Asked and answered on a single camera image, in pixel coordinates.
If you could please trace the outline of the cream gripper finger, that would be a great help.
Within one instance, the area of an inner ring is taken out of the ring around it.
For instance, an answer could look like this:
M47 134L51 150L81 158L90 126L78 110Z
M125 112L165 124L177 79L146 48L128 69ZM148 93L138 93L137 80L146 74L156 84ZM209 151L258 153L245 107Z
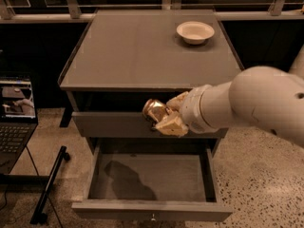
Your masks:
M182 137L188 133L188 126L182 121L179 112L174 111L155 125L166 136Z
M181 108L181 105L184 101L184 99L186 98L186 96L188 95L188 91L182 92L181 94L179 94L178 96L170 99L166 105L168 108L175 110L175 111L179 111Z

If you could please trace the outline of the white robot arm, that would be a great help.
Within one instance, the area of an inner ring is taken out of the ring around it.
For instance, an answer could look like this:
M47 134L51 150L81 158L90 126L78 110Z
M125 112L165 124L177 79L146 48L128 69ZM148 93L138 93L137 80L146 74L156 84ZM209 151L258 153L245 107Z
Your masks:
M203 85L170 100L170 114L156 124L164 135L213 133L221 128L256 126L304 146L304 61L289 71L253 66L232 81Z

